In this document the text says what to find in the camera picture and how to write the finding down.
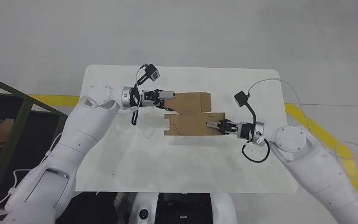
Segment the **connector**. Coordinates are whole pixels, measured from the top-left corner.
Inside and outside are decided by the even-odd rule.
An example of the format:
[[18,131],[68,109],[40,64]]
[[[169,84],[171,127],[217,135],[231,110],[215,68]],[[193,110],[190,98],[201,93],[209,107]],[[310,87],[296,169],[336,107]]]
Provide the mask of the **connector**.
[[239,105],[239,107],[248,105],[248,98],[249,96],[247,96],[243,91],[234,96],[235,102]]

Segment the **cardboard box lid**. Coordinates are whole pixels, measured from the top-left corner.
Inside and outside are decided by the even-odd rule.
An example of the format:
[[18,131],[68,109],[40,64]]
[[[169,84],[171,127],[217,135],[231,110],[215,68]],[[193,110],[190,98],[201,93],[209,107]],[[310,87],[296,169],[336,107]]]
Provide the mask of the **cardboard box lid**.
[[185,92],[164,99],[164,106],[179,114],[201,114],[211,112],[211,94],[208,92]]
[[206,122],[224,120],[225,113],[165,114],[164,118],[170,120],[165,136],[221,136],[217,130],[208,128]]
[[6,142],[13,126],[13,122],[14,119],[5,119],[3,123],[0,123],[0,142]]

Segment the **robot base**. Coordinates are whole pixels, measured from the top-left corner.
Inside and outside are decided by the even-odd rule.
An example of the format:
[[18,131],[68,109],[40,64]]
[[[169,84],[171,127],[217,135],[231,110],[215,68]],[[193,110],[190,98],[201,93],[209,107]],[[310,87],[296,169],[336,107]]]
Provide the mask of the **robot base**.
[[138,193],[129,224],[237,224],[229,194]]

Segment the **cardboard sheet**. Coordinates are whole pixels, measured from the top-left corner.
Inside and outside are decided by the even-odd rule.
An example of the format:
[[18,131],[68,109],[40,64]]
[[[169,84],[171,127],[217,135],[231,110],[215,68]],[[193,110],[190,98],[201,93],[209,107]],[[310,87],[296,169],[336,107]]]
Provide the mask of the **cardboard sheet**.
[[169,130],[164,131],[165,136],[220,136],[220,132],[206,126],[207,121],[220,121],[225,119],[225,113],[207,114],[165,114],[170,120]]
[[207,92],[185,92],[165,99],[164,105],[179,114],[201,114],[211,112],[211,94]]

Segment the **black panel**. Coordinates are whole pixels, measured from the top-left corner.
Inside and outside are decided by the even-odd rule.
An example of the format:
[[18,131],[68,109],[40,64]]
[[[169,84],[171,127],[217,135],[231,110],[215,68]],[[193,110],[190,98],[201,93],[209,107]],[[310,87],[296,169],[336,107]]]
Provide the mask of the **black panel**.
[[[0,198],[7,195],[13,186],[12,172],[17,169],[32,169],[44,158],[50,148],[55,134],[59,116],[46,112],[31,111],[16,146],[11,162],[7,168],[3,184],[0,186]],[[18,183],[27,172],[17,172]]]
[[213,224],[210,194],[160,193],[155,224]]
[[0,120],[14,119],[20,111],[23,99],[13,95],[0,95]]

